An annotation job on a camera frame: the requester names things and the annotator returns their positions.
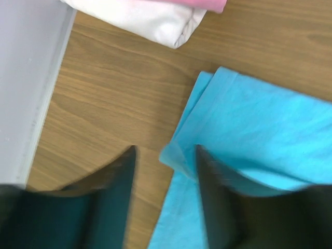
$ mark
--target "blue cloth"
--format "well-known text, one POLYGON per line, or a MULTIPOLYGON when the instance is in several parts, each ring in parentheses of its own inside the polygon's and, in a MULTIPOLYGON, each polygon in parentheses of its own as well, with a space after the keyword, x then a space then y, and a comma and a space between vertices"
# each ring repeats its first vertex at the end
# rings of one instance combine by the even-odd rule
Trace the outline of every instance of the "blue cloth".
POLYGON ((202 72, 160 155, 175 173, 149 249, 207 248, 196 144, 262 185, 247 195, 332 183, 330 103, 223 67, 202 72))

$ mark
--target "folded cloth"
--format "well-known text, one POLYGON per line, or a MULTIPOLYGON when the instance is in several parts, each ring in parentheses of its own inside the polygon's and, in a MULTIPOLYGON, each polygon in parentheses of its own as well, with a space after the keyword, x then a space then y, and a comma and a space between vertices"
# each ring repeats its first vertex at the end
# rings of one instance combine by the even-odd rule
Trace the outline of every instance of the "folded cloth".
POLYGON ((208 248, 199 187, 175 172, 148 249, 208 248))
POLYGON ((197 179, 195 144, 271 188, 332 183, 332 105, 226 68, 200 74, 160 161, 197 179))
POLYGON ((62 0, 75 9, 170 48, 190 38, 206 10, 149 0, 62 0))
POLYGON ((227 0, 164 0, 166 2, 184 4, 191 7, 211 10, 221 13, 224 10, 227 0))

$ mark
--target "wooden surface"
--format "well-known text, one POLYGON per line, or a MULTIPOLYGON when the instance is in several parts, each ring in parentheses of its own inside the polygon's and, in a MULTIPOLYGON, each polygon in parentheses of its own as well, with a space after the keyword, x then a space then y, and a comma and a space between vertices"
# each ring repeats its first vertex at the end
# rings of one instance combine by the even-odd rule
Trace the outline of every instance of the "wooden surface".
POLYGON ((29 185, 53 189, 138 145, 128 248, 146 248, 172 170, 158 162, 199 72, 225 66, 332 101, 330 0, 229 0, 177 50, 78 13, 29 185))

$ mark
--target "white cloth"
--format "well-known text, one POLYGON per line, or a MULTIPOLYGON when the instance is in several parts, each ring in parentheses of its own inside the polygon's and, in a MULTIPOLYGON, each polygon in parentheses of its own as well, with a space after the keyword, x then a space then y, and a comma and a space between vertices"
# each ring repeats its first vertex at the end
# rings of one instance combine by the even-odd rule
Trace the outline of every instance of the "white cloth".
POLYGON ((62 0, 75 9, 170 48, 190 38, 206 10, 150 0, 62 0))

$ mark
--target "pink towel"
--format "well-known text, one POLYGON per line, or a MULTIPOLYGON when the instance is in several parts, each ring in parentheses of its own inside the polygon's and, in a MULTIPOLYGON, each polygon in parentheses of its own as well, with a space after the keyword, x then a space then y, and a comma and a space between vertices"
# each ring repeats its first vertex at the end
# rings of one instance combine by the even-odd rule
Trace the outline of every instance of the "pink towel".
POLYGON ((160 0, 165 2, 173 2, 177 4, 188 5, 191 7, 198 7, 202 9, 211 10, 221 13, 224 10, 227 0, 160 0))

